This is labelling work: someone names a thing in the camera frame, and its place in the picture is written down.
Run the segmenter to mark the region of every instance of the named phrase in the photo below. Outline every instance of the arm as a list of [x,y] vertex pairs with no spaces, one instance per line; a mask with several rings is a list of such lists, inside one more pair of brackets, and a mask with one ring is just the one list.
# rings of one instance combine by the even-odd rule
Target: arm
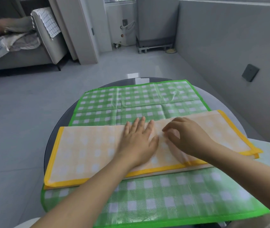
[[[170,129],[178,130],[180,139]],[[219,168],[270,209],[269,166],[214,142],[196,122],[187,118],[175,118],[163,131],[180,150]]]
[[135,166],[147,162],[158,147],[158,137],[148,141],[154,121],[144,130],[145,118],[127,122],[114,158],[101,171],[78,187],[32,228],[92,227],[107,200]]

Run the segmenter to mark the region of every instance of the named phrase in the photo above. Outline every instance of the right hand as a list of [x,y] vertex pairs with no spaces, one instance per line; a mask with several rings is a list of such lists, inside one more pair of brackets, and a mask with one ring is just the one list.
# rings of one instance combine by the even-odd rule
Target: right hand
[[[178,130],[180,139],[168,131],[170,129]],[[209,151],[217,145],[199,124],[188,118],[175,118],[162,131],[181,151],[204,161],[210,154]]]

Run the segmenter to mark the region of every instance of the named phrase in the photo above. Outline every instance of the gray floor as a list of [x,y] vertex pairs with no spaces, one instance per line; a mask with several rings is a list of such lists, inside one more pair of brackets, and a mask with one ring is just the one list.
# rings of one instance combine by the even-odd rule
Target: gray floor
[[0,228],[45,214],[40,205],[43,160],[54,126],[85,91],[125,79],[128,73],[187,79],[228,106],[249,138],[263,140],[178,53],[138,54],[135,47],[120,48],[102,54],[95,65],[69,61],[61,72],[0,77]]

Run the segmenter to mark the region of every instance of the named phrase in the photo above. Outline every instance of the yellow checkered mat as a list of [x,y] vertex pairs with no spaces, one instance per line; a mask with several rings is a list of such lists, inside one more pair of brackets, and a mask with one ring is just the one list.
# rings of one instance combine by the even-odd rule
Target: yellow checkered mat
[[[209,136],[242,155],[258,157],[262,150],[234,126],[222,111],[187,115]],[[126,178],[151,176],[210,167],[205,161],[186,155],[163,136],[163,127],[172,119],[155,122],[150,138],[159,135],[155,155],[144,165],[134,168]],[[124,126],[61,127],[46,170],[45,188],[80,185],[101,170],[113,158]]]

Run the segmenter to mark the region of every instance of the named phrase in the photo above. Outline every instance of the yellow fabric edge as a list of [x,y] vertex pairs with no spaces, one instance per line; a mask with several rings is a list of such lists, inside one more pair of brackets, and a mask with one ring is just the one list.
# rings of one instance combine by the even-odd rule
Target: yellow fabric edge
[[49,179],[50,179],[50,175],[51,175],[52,170],[53,170],[53,165],[54,165],[54,161],[56,158],[56,154],[57,154],[57,150],[59,147],[59,143],[61,140],[63,130],[64,130],[64,127],[60,127],[58,130],[58,134],[57,134],[57,137],[56,137],[56,140],[54,143],[54,147],[53,147],[52,153],[50,155],[50,160],[48,161],[48,165],[46,168],[46,172],[45,172],[45,176],[44,176],[44,185],[48,185],[48,186],[52,185],[49,183]]
[[229,124],[229,126],[234,130],[234,132],[247,144],[247,146],[250,147],[251,150],[239,152],[239,154],[249,156],[254,155],[256,153],[263,153],[263,151],[257,147],[255,147],[247,138],[245,135],[243,135],[239,129],[233,124],[233,122],[228,118],[228,116],[221,110],[217,110],[221,116],[226,120],[226,122]]
[[[256,148],[240,131],[237,129],[237,127],[233,124],[233,122],[228,118],[228,116],[221,110],[218,110],[218,112],[221,114],[221,116],[226,120],[226,122],[229,124],[229,126],[235,131],[235,133],[251,148],[251,150],[240,152],[239,154],[242,154],[244,156],[254,155],[254,157],[257,159],[259,158],[258,153],[262,153],[263,151],[259,148]],[[71,187],[71,186],[77,186],[85,183],[89,178],[82,178],[82,179],[75,179],[75,180],[68,180],[68,181],[60,181],[55,183],[49,183],[48,180],[50,178],[51,170],[53,168],[53,163],[55,161],[55,157],[57,154],[57,149],[60,143],[60,139],[62,136],[64,127],[60,127],[55,144],[53,147],[52,154],[50,156],[49,165],[47,166],[47,170],[44,177],[44,189],[54,189],[54,188],[60,188],[60,187]],[[151,169],[145,169],[145,170],[139,170],[130,172],[126,175],[126,177],[133,177],[141,174],[149,174],[154,172],[161,172],[161,171],[167,171],[167,170],[174,170],[174,169],[181,169],[186,168],[189,166],[197,166],[201,164],[206,164],[207,162],[203,160],[195,160],[192,162],[187,162],[185,164],[177,164],[172,166],[165,166],[165,167],[157,167],[157,168],[151,168]]]

